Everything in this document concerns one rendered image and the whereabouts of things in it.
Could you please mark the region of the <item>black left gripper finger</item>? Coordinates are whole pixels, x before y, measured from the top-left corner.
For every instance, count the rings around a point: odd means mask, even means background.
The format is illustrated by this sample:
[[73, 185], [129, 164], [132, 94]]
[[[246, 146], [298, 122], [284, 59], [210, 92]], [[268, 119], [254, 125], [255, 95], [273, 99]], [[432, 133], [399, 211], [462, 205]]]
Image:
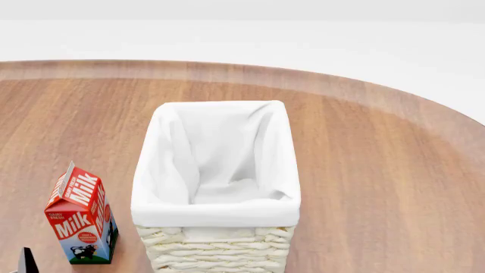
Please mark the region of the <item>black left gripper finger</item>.
[[39, 273], [36, 261], [29, 247], [23, 247], [20, 251], [17, 273]]

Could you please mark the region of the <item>white lined wicker basket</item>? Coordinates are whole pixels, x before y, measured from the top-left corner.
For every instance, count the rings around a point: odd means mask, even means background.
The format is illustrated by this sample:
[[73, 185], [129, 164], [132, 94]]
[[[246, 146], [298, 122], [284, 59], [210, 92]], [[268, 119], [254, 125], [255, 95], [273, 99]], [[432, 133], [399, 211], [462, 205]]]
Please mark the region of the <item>white lined wicker basket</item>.
[[300, 205], [282, 102], [154, 111], [130, 204], [154, 273], [284, 273]]

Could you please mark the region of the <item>red milk carton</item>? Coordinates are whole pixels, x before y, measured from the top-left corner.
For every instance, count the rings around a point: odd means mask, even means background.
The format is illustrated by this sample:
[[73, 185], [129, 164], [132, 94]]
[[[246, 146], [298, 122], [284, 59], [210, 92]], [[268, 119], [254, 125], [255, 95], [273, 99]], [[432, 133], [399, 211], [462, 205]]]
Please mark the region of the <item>red milk carton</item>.
[[118, 228], [100, 177], [70, 163], [44, 213], [70, 264], [111, 263]]

